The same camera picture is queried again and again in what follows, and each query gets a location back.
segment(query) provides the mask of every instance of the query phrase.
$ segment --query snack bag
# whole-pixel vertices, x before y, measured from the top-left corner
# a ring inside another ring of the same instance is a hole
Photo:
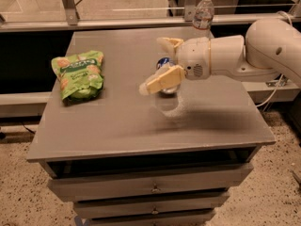
[[[103,88],[102,61],[100,51],[54,58],[51,63],[60,81],[62,100],[81,101],[96,97]]]

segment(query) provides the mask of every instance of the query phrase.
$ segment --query floor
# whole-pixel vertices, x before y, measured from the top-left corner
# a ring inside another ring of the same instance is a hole
[[[28,1],[33,0],[20,0],[20,3]],[[94,4],[92,9],[87,9],[87,4],[91,1],[96,1],[97,6]],[[116,11],[124,18],[150,17],[153,14],[151,11],[146,12],[145,8],[166,6],[166,0],[105,1],[84,0],[78,6],[81,17],[87,20],[109,17],[116,1],[121,2],[125,8],[127,5],[132,6],[127,10]],[[39,12],[37,17],[37,4],[41,2],[32,3],[21,15],[13,12],[4,15],[11,21],[28,18],[51,20],[45,12]],[[10,0],[5,1],[4,6],[8,7],[7,10],[16,11],[16,4],[10,3]],[[141,10],[134,13],[131,8]],[[164,11],[158,16],[166,16],[165,14]],[[292,174],[292,170],[301,172],[301,137],[282,110],[272,107],[272,110],[262,112],[262,115],[275,134],[277,143],[263,146],[259,150],[252,160],[254,170],[239,186],[230,189],[230,198],[216,209],[216,215],[206,226],[301,225],[301,190]],[[63,203],[47,188],[49,176],[39,164],[29,164],[26,161],[26,153],[38,124],[39,121],[35,120],[0,122],[1,132],[6,136],[0,138],[0,226],[8,226],[10,223],[17,226],[76,225],[72,204]]]

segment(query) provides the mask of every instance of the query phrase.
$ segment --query speckled floor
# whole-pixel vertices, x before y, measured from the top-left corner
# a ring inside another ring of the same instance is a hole
[[[254,170],[230,198],[216,209],[207,226],[301,225],[301,191],[291,170],[301,171],[300,137],[293,126],[273,110],[262,113],[277,143],[262,147],[252,160]],[[26,162],[26,153],[38,121],[0,123],[0,225],[73,226],[76,214],[48,188],[48,174],[39,164]]]

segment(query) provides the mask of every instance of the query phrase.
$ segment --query green chip bag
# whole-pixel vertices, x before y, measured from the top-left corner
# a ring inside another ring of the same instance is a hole
[[[103,88],[101,65],[103,53],[89,51],[80,55],[56,57],[52,68],[60,81],[62,100],[89,100]]]

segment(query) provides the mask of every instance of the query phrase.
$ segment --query glass panel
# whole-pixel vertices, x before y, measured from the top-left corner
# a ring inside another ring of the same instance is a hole
[[[66,20],[61,0],[0,0],[0,11],[8,22]]]
[[[165,18],[168,0],[74,0],[81,20]]]

